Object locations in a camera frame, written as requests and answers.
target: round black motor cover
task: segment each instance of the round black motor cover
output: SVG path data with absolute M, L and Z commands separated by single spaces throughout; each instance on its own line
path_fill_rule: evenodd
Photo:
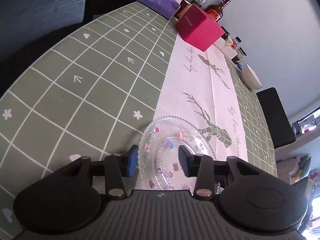
M 257 233 L 293 230 L 307 210 L 305 196 L 268 175 L 241 176 L 220 194 L 219 207 L 231 222 Z
M 72 177 L 36 183 L 20 192 L 14 212 L 21 225 L 36 233 L 65 233 L 92 220 L 100 210 L 99 193 Z

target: amber glass bottle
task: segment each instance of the amber glass bottle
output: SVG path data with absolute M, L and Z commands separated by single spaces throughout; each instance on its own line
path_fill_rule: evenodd
M 205 12 L 209 14 L 216 22 L 218 22 L 222 16 L 223 16 L 223 11 L 222 9 L 230 3 L 230 0 L 222 0 L 221 3 L 215 5 L 209 5 L 206 9 Z

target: ribbed gray plastic surface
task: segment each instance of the ribbed gray plastic surface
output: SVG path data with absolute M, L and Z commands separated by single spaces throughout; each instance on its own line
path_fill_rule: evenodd
M 258 236 L 227 223 L 215 206 L 192 198 L 188 191 L 140 191 L 111 201 L 104 213 L 86 227 L 64 235 L 47 236 L 24 231 L 17 240 L 295 240 L 296 231 Z

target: clear glass plate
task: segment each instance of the clear glass plate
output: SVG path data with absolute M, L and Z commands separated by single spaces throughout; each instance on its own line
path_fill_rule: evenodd
M 209 143 L 191 123 L 175 116 L 156 119 L 144 131 L 139 145 L 143 189 L 188 189 L 193 193 L 196 178 L 184 175 L 178 158 L 180 145 L 194 155 L 205 154 L 216 160 Z

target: yellow cushion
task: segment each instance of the yellow cushion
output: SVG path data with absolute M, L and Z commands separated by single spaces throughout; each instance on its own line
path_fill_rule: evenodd
M 296 181 L 299 181 L 301 178 L 302 170 L 298 170 L 298 172 L 293 176 Z

